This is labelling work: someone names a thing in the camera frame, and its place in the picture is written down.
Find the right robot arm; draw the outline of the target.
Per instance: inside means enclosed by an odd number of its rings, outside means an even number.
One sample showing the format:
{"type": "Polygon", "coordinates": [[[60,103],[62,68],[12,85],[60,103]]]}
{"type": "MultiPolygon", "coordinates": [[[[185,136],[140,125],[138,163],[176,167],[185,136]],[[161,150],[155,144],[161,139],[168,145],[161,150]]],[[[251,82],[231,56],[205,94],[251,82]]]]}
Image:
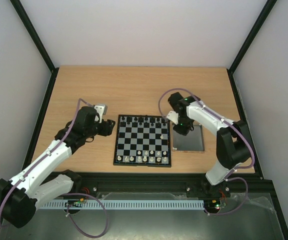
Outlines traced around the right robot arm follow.
{"type": "Polygon", "coordinates": [[[220,183],[251,159],[249,168],[254,166],[255,153],[246,122],[233,121],[210,109],[195,95],[183,97],[179,92],[171,94],[168,103],[172,111],[166,118],[173,123],[173,130],[186,136],[198,122],[216,137],[216,157],[214,166],[205,174],[202,191],[213,196],[220,189],[220,183]]]}

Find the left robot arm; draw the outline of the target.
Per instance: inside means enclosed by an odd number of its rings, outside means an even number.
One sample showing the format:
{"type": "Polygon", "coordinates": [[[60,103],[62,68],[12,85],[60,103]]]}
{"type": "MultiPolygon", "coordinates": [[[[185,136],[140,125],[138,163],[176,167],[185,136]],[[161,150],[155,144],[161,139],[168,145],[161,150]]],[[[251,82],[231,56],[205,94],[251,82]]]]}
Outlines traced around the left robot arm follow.
{"type": "Polygon", "coordinates": [[[10,180],[0,179],[0,219],[21,228],[40,207],[79,189],[81,178],[71,170],[64,171],[53,180],[44,181],[57,166],[85,145],[87,139],[112,134],[115,121],[103,120],[106,112],[105,104],[78,109],[73,120],[58,131],[54,140],[35,161],[10,180]]]}

